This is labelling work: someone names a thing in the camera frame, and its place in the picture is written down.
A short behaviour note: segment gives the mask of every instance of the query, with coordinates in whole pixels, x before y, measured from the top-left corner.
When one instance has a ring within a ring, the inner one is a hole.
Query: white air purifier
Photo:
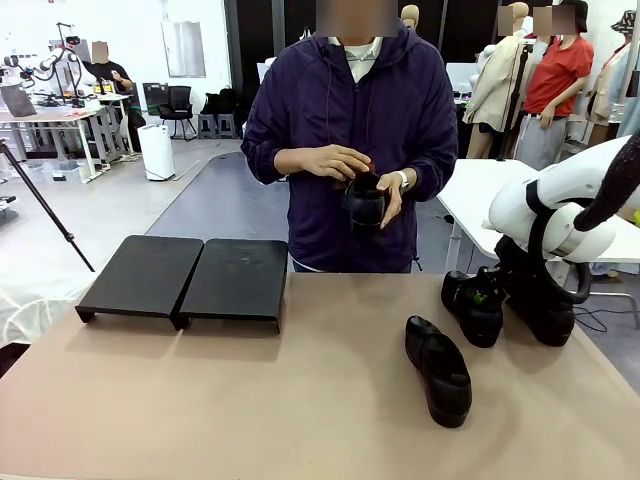
[[[169,180],[176,174],[173,151],[166,125],[145,125],[138,128],[140,148],[147,179],[155,182]]]

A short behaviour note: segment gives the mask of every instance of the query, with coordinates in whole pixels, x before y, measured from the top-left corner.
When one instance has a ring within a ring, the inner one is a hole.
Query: black platform
[[[275,322],[287,275],[288,248],[281,241],[209,240],[179,316]]]
[[[169,318],[178,316],[202,240],[133,235],[124,240],[76,311],[83,322],[96,313]]]

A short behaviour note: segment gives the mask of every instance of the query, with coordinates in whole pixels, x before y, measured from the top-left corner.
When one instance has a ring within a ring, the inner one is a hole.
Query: black shirt
[[[114,82],[114,84],[116,85],[116,89],[119,92],[125,91],[126,89],[122,86],[120,82],[115,81],[115,79],[113,78],[113,74],[111,72],[115,70],[120,74],[122,78],[126,80],[131,80],[129,78],[129,75],[127,75],[127,72],[125,71],[125,69],[115,62],[111,62],[111,61],[107,63],[82,62],[82,64],[84,65],[84,68],[87,69],[87,72],[89,72],[91,75],[96,77],[97,80],[103,79],[103,80],[108,80],[110,82]]]

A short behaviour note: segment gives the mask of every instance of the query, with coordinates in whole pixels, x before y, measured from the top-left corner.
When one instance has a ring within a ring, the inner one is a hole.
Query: beige jacket
[[[592,95],[595,95],[593,102],[593,108],[591,109],[591,115],[587,112],[587,120],[592,121],[596,125],[609,125],[609,115],[611,115],[611,102],[609,101],[609,91],[611,90],[611,82],[613,80],[616,68],[620,64],[623,57],[629,55],[631,44],[624,47],[618,53],[616,53],[609,63],[602,68],[600,75],[596,79],[593,88],[591,89]]]
[[[520,55],[523,45],[522,31],[516,32],[511,37],[502,40],[480,72],[478,83],[473,90],[473,95],[464,116],[466,123],[488,123],[494,130],[504,132],[509,113],[511,94],[515,88],[515,81],[520,67]],[[532,55],[529,55],[525,74],[531,68]],[[524,99],[521,88],[521,101]]]

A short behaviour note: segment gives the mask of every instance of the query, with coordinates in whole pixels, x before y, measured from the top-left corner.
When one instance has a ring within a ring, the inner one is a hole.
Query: mannequin hand
[[[540,114],[540,128],[546,130],[553,123],[553,117],[556,115],[556,107],[549,104]]]
[[[380,191],[386,191],[389,193],[389,206],[384,214],[380,229],[386,227],[389,222],[396,217],[402,210],[402,195],[400,194],[400,188],[402,187],[402,177],[397,172],[387,173],[380,177],[377,189]]]
[[[340,145],[304,148],[300,154],[302,170],[340,181],[356,178],[356,171],[368,172],[371,165],[371,159],[365,154]]]

